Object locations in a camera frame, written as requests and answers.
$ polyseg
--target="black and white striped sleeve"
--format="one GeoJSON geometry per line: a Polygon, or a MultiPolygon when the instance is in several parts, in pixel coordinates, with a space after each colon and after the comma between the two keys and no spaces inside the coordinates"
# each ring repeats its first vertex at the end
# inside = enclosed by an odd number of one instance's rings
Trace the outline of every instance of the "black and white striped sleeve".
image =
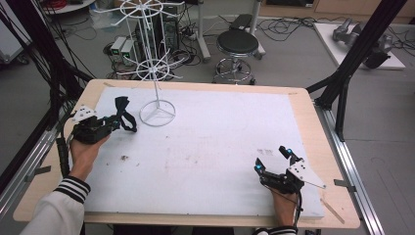
{"type": "Polygon", "coordinates": [[[67,176],[54,191],[64,193],[83,204],[91,188],[85,182],[72,176],[67,176]]]}
{"type": "Polygon", "coordinates": [[[91,188],[85,182],[66,177],[54,190],[39,200],[31,222],[21,235],[79,235],[86,196],[91,188]]]}
{"type": "Polygon", "coordinates": [[[272,229],[259,228],[253,235],[296,235],[297,230],[293,226],[281,226],[272,229]]]}

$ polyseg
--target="wooden table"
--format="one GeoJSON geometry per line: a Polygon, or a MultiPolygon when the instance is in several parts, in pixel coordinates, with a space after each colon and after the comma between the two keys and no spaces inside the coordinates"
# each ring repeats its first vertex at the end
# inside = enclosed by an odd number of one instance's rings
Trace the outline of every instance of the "wooden table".
{"type": "MultiPolygon", "coordinates": [[[[95,108],[102,91],[106,87],[137,87],[137,81],[96,79],[88,83],[85,91],[76,104],[95,108]]],[[[285,94],[289,96],[293,112],[298,124],[303,147],[308,155],[313,170],[327,185],[327,189],[319,189],[325,216],[316,219],[299,221],[299,227],[316,228],[356,228],[359,226],[353,202],[346,188],[334,185],[334,179],[343,179],[335,161],[323,127],[319,121],[310,97],[303,88],[237,86],[224,84],[203,84],[184,82],[163,82],[163,89],[193,91],[232,91],[285,94]]],[[[141,82],[140,87],[153,87],[152,82],[141,82]]],[[[65,133],[69,134],[73,124],[68,121],[65,133]]],[[[50,172],[36,175],[25,192],[23,199],[14,213],[18,221],[30,221],[35,205],[45,194],[53,191],[61,180],[57,147],[54,144],[42,166],[51,165],[50,172]]],[[[275,226],[272,216],[214,216],[214,215],[179,215],[179,214],[138,214],[87,212],[86,222],[97,223],[130,223],[130,224],[168,224],[168,225],[206,225],[206,226],[243,226],[272,227],[275,226]]]]}

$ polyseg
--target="stool seat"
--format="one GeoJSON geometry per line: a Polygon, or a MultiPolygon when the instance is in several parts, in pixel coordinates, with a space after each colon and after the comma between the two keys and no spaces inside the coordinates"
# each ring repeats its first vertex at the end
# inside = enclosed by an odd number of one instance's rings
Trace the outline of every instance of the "stool seat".
{"type": "Polygon", "coordinates": [[[228,30],[220,33],[216,44],[223,53],[239,57],[253,55],[259,45],[252,34],[243,30],[228,30]]]}

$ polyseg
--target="sleeve cuff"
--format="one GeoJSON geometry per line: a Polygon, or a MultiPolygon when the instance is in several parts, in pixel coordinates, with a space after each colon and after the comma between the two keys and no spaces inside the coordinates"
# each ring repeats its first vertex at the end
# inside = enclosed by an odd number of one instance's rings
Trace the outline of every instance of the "sleeve cuff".
{"type": "Polygon", "coordinates": [[[91,192],[91,187],[78,178],[67,176],[54,191],[66,194],[77,202],[83,204],[86,196],[91,192]]]}
{"type": "Polygon", "coordinates": [[[296,235],[297,230],[294,226],[281,226],[273,229],[268,230],[269,235],[278,235],[278,234],[284,234],[284,235],[296,235]]]}

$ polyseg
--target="striped sleeve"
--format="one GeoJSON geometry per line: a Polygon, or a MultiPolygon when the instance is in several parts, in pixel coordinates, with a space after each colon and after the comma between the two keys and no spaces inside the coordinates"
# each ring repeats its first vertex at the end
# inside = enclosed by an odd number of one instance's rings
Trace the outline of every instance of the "striped sleeve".
{"type": "Polygon", "coordinates": [[[281,226],[272,229],[259,228],[253,235],[296,235],[297,230],[293,226],[281,226]]]}
{"type": "Polygon", "coordinates": [[[86,196],[91,192],[91,187],[80,179],[67,176],[54,191],[66,194],[77,202],[83,204],[86,196]]]}

